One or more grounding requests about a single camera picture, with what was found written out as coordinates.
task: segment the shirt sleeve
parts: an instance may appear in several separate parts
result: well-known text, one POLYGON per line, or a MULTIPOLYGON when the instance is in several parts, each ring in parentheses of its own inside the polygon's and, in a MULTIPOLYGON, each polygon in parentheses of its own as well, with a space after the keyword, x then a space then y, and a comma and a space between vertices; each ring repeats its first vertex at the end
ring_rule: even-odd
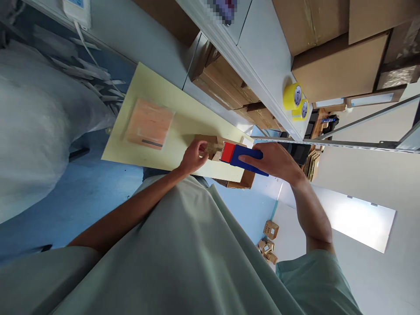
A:
POLYGON ((82 281, 101 255, 65 247, 0 268, 0 314, 49 314, 82 281))
POLYGON ((337 258, 326 250, 279 262, 276 274, 308 315, 362 314, 337 258))

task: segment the light green shirt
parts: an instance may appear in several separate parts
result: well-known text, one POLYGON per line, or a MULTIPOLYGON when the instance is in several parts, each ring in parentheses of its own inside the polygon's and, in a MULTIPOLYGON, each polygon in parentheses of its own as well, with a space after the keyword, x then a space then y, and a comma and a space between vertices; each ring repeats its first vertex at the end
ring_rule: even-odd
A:
POLYGON ((0 313, 361 314, 329 252, 276 267, 277 275, 216 187, 190 176, 103 257, 67 247, 0 269, 0 313))

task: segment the power strip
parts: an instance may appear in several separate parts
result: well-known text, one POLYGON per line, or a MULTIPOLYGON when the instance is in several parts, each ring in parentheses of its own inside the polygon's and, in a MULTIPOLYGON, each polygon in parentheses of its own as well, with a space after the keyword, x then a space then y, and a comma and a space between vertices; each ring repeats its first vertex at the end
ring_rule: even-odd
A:
POLYGON ((91 28, 90 0, 63 0, 65 15, 72 21, 77 21, 85 31, 91 28))

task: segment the forearm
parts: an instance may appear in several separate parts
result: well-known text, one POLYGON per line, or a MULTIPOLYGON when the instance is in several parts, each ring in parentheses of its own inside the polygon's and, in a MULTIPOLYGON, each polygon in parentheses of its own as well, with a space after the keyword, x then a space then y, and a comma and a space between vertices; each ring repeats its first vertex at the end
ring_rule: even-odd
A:
POLYGON ((159 200, 188 174, 175 169, 108 213, 68 246, 86 246, 106 253, 153 209, 159 200))
POLYGON ((305 175, 300 174, 290 185, 296 199, 297 218, 305 235, 320 242, 332 243, 331 224, 305 175))

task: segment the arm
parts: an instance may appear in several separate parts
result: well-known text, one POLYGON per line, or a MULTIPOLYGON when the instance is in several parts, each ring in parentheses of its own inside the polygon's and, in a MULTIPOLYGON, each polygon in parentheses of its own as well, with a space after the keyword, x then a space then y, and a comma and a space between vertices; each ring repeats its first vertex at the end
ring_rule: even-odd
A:
POLYGON ((333 231, 328 217, 293 158, 277 143, 258 143, 254 149, 262 151, 261 160, 246 155, 241 155, 239 159, 290 184, 296 199, 297 218, 306 235, 307 252, 325 249, 334 253, 333 231))
POLYGON ((105 215, 68 246, 86 246, 105 254, 139 224, 172 187, 206 163, 208 155, 199 156, 200 146, 204 144, 206 141, 194 140, 185 151, 179 167, 105 215))

